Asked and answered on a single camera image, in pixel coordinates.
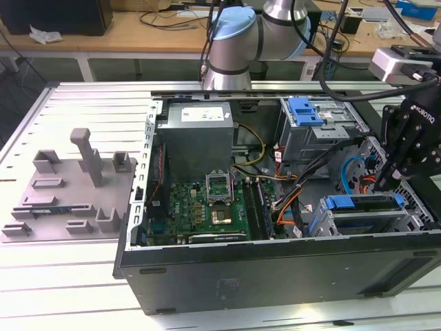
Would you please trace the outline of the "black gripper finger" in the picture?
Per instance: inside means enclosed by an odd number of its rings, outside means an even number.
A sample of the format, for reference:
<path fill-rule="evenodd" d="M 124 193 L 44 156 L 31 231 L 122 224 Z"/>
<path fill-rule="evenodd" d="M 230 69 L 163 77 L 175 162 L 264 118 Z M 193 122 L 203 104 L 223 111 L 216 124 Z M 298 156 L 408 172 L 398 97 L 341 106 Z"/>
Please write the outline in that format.
<path fill-rule="evenodd" d="M 437 150 L 423 152 L 401 152 L 399 171 L 401 181 L 416 175 L 432 176 L 440 174 L 440 145 Z"/>
<path fill-rule="evenodd" d="M 384 150 L 385 161 L 377 173 L 374 186 L 375 191 L 395 190 L 400 185 L 401 174 L 399 167 L 402 161 L 400 156 L 401 120 L 400 106 L 386 105 L 383 108 L 380 143 Z"/>

